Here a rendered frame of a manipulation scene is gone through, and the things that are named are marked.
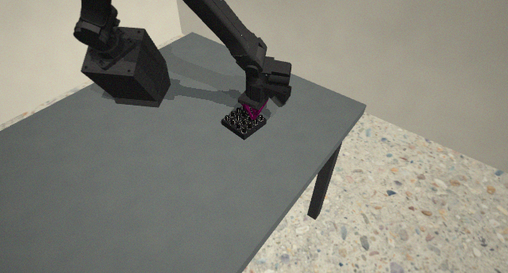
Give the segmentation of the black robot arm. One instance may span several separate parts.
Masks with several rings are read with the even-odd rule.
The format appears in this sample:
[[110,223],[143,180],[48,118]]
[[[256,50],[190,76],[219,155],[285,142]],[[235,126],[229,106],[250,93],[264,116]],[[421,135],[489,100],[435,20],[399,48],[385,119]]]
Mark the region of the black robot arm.
[[[225,0],[183,1],[225,44],[250,83],[265,80],[259,86],[251,85],[250,99],[261,103],[268,96],[278,107],[286,105],[291,96],[291,63],[266,56],[267,45],[244,26]],[[136,44],[119,27],[121,20],[117,19],[117,10],[110,0],[81,0],[81,3],[73,35],[90,46],[88,54],[106,71]]]

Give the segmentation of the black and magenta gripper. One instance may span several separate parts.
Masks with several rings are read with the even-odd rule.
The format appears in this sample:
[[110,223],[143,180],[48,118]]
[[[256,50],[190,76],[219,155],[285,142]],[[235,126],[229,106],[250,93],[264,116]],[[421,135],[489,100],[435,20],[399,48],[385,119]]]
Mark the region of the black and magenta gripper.
[[[265,80],[262,83],[250,83],[246,79],[246,91],[238,98],[238,102],[246,109],[246,111],[248,112],[249,117],[252,120],[255,120],[256,117],[258,117],[258,115],[260,114],[261,110],[266,105],[269,97],[266,96],[266,98],[261,103],[251,100],[250,99],[251,85],[259,86],[259,85],[261,85],[263,83],[265,83]],[[252,112],[253,112],[254,116],[252,116],[252,112],[249,109],[249,107],[252,108]]]

